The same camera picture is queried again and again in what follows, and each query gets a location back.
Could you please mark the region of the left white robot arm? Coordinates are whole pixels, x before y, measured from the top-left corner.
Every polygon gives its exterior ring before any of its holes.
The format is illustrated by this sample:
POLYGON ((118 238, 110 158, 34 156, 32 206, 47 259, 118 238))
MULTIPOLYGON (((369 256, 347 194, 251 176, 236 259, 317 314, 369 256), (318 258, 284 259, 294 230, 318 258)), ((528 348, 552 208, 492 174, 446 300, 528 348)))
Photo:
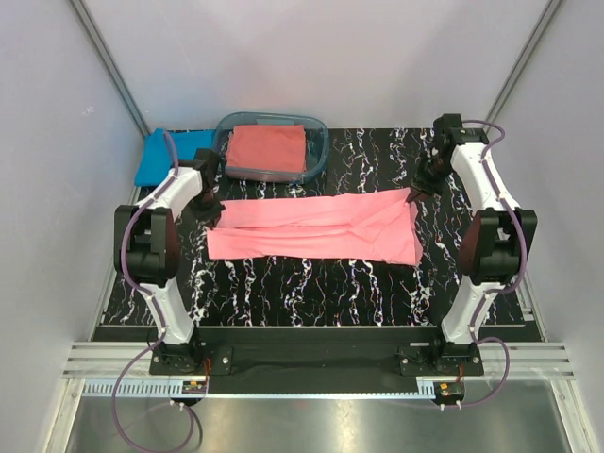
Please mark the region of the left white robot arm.
POLYGON ((185 374, 202 366, 204 351, 177 284, 176 220, 192 206, 202 226, 217 226, 224 210, 214 193, 220 163, 218 154, 199 148, 193 159, 174 163, 142 201, 121 205, 114 213, 114 268, 150 309, 158 332, 155 360, 185 374))

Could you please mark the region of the pink t shirt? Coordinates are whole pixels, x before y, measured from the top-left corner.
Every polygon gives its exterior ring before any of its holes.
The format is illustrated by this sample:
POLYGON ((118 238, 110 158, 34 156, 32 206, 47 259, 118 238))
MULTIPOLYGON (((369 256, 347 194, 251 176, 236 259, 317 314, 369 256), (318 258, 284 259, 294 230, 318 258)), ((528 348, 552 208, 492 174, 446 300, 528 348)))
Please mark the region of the pink t shirt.
POLYGON ((209 258, 280 256, 416 266, 423 256, 410 190, 228 200, 207 233, 209 258))

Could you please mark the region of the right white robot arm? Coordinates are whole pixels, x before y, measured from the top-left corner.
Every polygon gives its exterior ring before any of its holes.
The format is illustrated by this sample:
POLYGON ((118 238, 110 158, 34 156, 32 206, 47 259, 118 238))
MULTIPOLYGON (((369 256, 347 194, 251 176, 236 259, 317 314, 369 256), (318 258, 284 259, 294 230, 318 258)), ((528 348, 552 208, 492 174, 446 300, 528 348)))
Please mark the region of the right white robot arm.
POLYGON ((461 241, 459 289, 424 357, 444 375, 478 362, 480 326, 495 298, 521 283, 538 224, 535 211, 520 207, 496 170, 485 126, 458 113, 438 117, 432 148, 420 160, 408 197, 413 203, 441 194, 445 180, 456 174, 474 213, 461 241))

